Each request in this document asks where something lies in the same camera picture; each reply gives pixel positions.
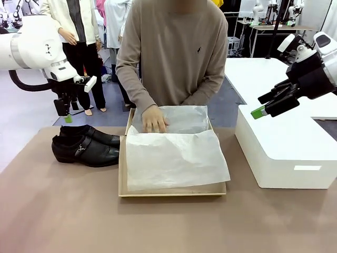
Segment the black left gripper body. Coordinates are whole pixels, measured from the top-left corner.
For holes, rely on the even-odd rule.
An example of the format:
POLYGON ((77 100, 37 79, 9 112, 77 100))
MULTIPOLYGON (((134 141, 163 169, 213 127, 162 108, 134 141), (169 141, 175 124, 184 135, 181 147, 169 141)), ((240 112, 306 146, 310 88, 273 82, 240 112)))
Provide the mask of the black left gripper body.
POLYGON ((73 79, 65 81, 56 81, 48 79, 49 84, 52 86, 51 90, 57 94, 59 99, 65 99, 66 103, 77 101, 77 90, 79 85, 73 82, 73 79))

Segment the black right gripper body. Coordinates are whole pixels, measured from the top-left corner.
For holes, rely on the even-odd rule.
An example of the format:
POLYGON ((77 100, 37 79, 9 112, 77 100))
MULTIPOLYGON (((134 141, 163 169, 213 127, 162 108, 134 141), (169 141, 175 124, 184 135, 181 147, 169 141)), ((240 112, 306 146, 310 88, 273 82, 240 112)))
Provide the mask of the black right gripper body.
POLYGON ((307 97, 313 100, 334 92, 336 87, 324 71, 324 67, 318 52, 289 66, 286 75, 292 84, 290 95, 296 99, 307 97))

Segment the person's right hand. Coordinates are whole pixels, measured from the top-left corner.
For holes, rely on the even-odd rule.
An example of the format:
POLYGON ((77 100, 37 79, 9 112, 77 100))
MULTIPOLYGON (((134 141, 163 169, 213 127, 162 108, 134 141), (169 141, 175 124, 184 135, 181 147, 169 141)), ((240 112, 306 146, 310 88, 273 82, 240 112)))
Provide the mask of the person's right hand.
POLYGON ((146 133, 165 133, 169 125, 157 105, 151 105, 142 113, 142 124, 146 133))

